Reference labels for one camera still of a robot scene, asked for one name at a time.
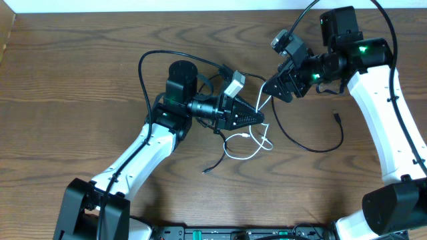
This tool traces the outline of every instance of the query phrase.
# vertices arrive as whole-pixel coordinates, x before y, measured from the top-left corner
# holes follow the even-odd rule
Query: cable plug
[[[341,117],[338,114],[338,112],[336,110],[333,111],[334,112],[334,117],[335,117],[335,121],[339,124],[341,124]]]

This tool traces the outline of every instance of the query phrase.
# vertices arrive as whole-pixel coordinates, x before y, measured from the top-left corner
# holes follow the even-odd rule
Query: green terminal block
[[[193,231],[193,240],[201,240],[201,231]]]
[[[280,231],[279,235],[287,235],[288,232],[287,231]]]

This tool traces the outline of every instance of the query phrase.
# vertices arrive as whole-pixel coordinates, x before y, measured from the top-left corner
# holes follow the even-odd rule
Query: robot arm
[[[290,57],[279,66],[263,89],[285,102],[294,93],[303,97],[312,85],[341,79],[340,92],[348,86],[362,110],[380,158],[385,187],[366,194],[362,208],[338,220],[335,233],[325,239],[373,239],[427,225],[427,178],[394,112],[389,93],[392,54],[384,39],[363,39],[353,7],[333,9],[320,16],[322,37],[328,53],[313,55],[304,42],[282,31],[272,42],[280,55]],[[422,159],[427,157],[426,144],[403,98],[394,75],[397,104],[410,138]]]
[[[412,162],[414,154],[392,104],[387,101],[390,97],[389,76],[389,66],[383,65],[369,68],[363,75],[356,73],[348,83],[350,94],[362,110],[374,140],[386,187],[365,195],[363,210],[337,221],[336,230],[340,239],[374,239],[385,233],[427,224],[426,213],[421,209],[424,203],[418,194],[425,188],[422,184],[425,183],[426,176],[420,166]],[[419,154],[425,159],[426,144],[400,90],[397,71],[394,75],[394,87],[399,96],[398,106],[405,125]]]
[[[102,239],[149,239],[151,227],[129,218],[130,203],[155,167],[177,148],[191,128],[192,117],[209,119],[213,132],[234,130],[264,122],[264,115],[244,101],[238,92],[244,76],[226,66],[219,70],[224,84],[218,96],[196,93],[197,79],[207,79],[189,61],[177,61],[169,68],[166,92],[156,98],[151,116],[151,137],[147,144],[149,123],[132,145],[103,173],[90,182],[74,179],[65,190],[54,239],[94,239],[97,216],[85,210],[99,209],[108,195],[101,228]],[[122,168],[107,192],[113,174]]]
[[[103,173],[96,175],[92,181],[95,187],[105,191],[113,173],[117,171],[120,165],[142,145],[147,137],[148,123],[146,123],[137,139],[132,145],[109,166]],[[166,157],[171,155],[177,137],[175,133],[169,131],[167,127],[153,124],[151,138],[149,143],[139,151],[136,156],[121,171],[120,176],[111,188],[110,193],[115,195],[121,193],[125,199],[133,200],[135,194],[148,178],[155,167]]]

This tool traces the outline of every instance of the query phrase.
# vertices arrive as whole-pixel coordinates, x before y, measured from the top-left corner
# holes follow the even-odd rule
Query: black plastic bracket
[[[366,222],[378,235],[427,225],[427,178],[402,180],[363,197]]]
[[[54,240],[95,239],[98,217],[85,214],[85,209],[99,205],[103,191],[78,178],[66,188],[59,211]],[[119,240],[129,237],[130,201],[109,195],[105,206],[102,239]]]

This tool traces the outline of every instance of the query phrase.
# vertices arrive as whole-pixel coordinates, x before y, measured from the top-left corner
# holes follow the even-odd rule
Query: wood grain surface
[[[4,0],[0,0],[0,63],[3,58],[3,52],[6,49],[7,40],[11,34],[14,20],[15,13]]]
[[[318,17],[310,11],[297,27],[314,53],[323,53]],[[399,39],[398,70],[407,104],[427,138],[427,10],[388,10]],[[300,11],[22,14],[0,66],[0,238],[53,236],[66,186],[90,180],[133,142],[147,115],[137,77],[142,54],[153,49],[191,53],[233,69],[271,77],[283,60],[270,42]],[[390,33],[376,10],[357,10],[365,38]],[[150,55],[143,76],[150,101],[165,89],[167,68],[182,57]],[[194,63],[204,75],[215,69]],[[256,102],[259,79],[247,78],[242,97]],[[274,121],[273,151],[249,161],[225,159],[222,140],[194,122],[187,138],[159,164],[132,203],[131,214],[153,223],[210,226],[284,226],[327,223],[361,208],[362,197],[383,186],[376,148],[356,102],[318,95],[276,101],[289,134],[331,153],[304,151]],[[255,148],[230,141],[234,154]],[[426,238],[427,230],[412,233]]]

